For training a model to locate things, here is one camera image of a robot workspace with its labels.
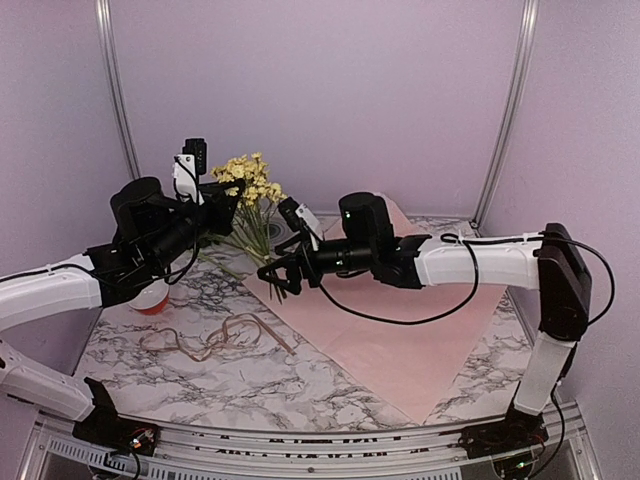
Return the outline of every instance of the marble surface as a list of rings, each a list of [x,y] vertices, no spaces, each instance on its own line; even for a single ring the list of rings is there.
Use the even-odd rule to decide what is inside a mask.
[[[335,218],[325,218],[329,224]],[[416,218],[432,234],[473,235],[466,222]],[[204,252],[241,276],[255,267],[242,254]],[[196,363],[179,351],[149,352],[173,345],[175,329],[190,351],[234,314],[258,315],[291,348],[283,349],[255,325],[231,329],[235,344]],[[504,297],[490,327],[425,424],[503,413],[527,365],[530,347],[514,309]],[[102,314],[80,360],[77,376],[103,381],[123,414],[158,421],[262,430],[345,431],[413,426],[403,413],[358,384],[335,362],[273,315],[240,280],[204,259],[171,288],[170,303],[155,316],[126,305]]]

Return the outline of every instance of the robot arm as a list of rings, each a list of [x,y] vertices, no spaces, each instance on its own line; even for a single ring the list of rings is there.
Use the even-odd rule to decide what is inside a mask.
[[[146,177],[127,184],[111,199],[116,223],[112,242],[42,269],[0,278],[0,333],[61,312],[106,308],[135,298],[159,279],[205,233],[228,235],[239,196],[224,192],[243,183],[200,185],[206,172],[206,143],[186,141],[175,157],[178,200],[162,194],[160,182]],[[93,443],[122,447],[143,432],[141,454],[153,452],[157,427],[122,419],[104,386],[48,368],[0,340],[0,392],[76,421],[74,435]]]
[[[548,438],[541,412],[566,374],[577,342],[587,329],[591,295],[589,271],[562,225],[548,224],[544,232],[517,237],[464,239],[448,234],[398,238],[384,200],[370,193],[355,193],[340,200],[346,239],[322,241],[306,227],[311,215],[306,207],[287,199],[279,210],[289,227],[299,232],[287,246],[294,241],[299,245],[293,253],[258,270],[258,276],[294,294],[300,293],[303,279],[313,288],[320,285],[324,274],[365,271],[398,288],[478,283],[539,290],[540,331],[505,419],[470,427],[460,445],[475,458]],[[285,253],[282,248],[276,252]],[[280,269],[286,278],[278,276]]]

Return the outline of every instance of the pink fabric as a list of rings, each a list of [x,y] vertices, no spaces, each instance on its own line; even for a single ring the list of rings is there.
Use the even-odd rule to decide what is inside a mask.
[[[387,200],[396,235],[419,233]],[[327,238],[343,236],[340,222]],[[382,399],[422,423],[446,394],[465,360],[488,327],[504,287],[483,286],[461,311],[420,326],[373,322],[339,310],[319,289],[306,285],[281,305],[269,299],[269,286],[253,275],[244,285],[291,328],[332,358]],[[430,317],[452,308],[470,285],[402,290],[370,275],[340,279],[326,275],[323,285],[353,309],[399,320]]]

